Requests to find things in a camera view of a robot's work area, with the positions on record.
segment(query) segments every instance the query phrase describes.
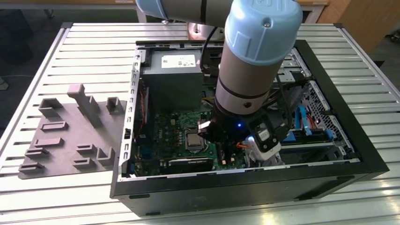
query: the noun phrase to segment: screw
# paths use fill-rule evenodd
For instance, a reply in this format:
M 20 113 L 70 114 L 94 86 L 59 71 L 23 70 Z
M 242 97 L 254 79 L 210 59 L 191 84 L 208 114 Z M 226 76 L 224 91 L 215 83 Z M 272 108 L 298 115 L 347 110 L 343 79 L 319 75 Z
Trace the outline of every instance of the screw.
M 247 102 L 243 104 L 244 108 L 250 108 L 251 107 L 251 102 Z

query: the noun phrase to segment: light blue robot joint cap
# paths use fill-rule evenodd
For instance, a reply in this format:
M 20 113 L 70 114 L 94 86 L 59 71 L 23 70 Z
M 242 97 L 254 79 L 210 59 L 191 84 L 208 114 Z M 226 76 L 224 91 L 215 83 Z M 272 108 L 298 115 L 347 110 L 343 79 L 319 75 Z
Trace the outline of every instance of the light blue robot joint cap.
M 162 0 L 136 0 L 136 5 L 144 14 L 168 20 Z
M 247 63 L 268 66 L 290 53 L 303 20 L 294 0 L 234 0 L 226 23 L 226 41 Z

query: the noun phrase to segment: white label sticker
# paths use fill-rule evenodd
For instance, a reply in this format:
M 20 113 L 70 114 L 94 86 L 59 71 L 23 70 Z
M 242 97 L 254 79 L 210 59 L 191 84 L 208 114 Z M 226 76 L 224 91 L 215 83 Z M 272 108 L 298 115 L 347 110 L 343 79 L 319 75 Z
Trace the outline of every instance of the white label sticker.
M 132 0 L 115 0 L 116 3 L 134 3 Z
M 195 55 L 164 55 L 162 58 L 162 68 L 196 67 Z

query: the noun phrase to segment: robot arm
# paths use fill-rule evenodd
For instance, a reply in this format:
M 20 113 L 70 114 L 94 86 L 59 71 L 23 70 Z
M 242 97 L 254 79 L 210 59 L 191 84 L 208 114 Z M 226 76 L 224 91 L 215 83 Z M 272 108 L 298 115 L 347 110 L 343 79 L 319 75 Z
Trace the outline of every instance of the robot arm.
M 295 45 L 303 18 L 300 5 L 294 0 L 136 0 L 136 3 L 155 17 L 224 26 L 215 108 L 211 121 L 199 125 L 199 134 L 222 143 L 254 135 L 258 145 L 272 149 L 279 143 L 259 111 Z

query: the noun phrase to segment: slotted aluminum surface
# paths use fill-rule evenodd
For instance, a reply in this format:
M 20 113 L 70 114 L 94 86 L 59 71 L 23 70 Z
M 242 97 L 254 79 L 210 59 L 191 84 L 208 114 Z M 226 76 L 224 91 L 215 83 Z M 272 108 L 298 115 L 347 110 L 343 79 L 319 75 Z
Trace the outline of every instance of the slotted aluminum surface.
M 367 54 L 332 24 L 303 25 L 308 43 L 390 172 L 304 202 L 203 211 L 140 219 L 110 199 L 112 171 L 20 180 L 16 176 L 39 120 L 43 98 L 74 101 L 70 83 L 84 83 L 96 101 L 127 100 L 136 40 L 187 39 L 186 24 L 98 23 L 62 29 L 0 140 L 0 223 L 92 224 L 400 224 L 399 93 Z

